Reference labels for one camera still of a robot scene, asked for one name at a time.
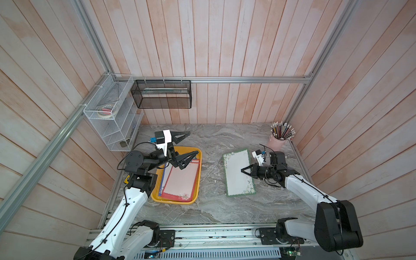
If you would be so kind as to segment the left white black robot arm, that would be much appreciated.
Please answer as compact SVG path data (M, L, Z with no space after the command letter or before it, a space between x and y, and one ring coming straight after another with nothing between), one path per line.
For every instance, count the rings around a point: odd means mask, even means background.
M187 138L190 132L155 132L149 141L155 150L144 153L133 148L122 159L123 171L128 173L123 188L123 198L100 234L88 247L80 247L74 255L76 260L129 260L144 247L161 245L160 226L156 222L142 221L136 231L127 236L129 228L153 192L157 175L151 171L165 164L185 169L198 151L179 154L174 146Z

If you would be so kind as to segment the green floral stationery paper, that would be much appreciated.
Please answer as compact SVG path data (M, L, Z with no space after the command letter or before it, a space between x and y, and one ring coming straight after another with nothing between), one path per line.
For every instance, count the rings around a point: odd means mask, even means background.
M241 170L250 166L249 152L243 149L223 155L226 194L229 197L254 195L256 193L253 179Z

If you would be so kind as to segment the yellow plastic storage tray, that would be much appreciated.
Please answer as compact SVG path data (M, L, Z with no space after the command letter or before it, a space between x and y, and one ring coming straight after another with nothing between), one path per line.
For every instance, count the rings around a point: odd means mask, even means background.
M195 147L184 146L175 147L175 151L180 155L194 151L198 154L183 170L172 165L157 170L158 178L151 198L159 203L190 205L197 200L199 193L202 151Z

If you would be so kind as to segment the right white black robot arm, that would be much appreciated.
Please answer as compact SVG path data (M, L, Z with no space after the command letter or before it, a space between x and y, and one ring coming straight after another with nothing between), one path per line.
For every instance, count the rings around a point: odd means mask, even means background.
M315 212L313 222L289 217L279 219L276 227L259 230L262 244L316 242L324 251L342 251L363 246L364 239L354 205L338 200L290 169L283 152L253 152L256 163L242 168L253 179L272 180L272 186L285 188L300 197Z

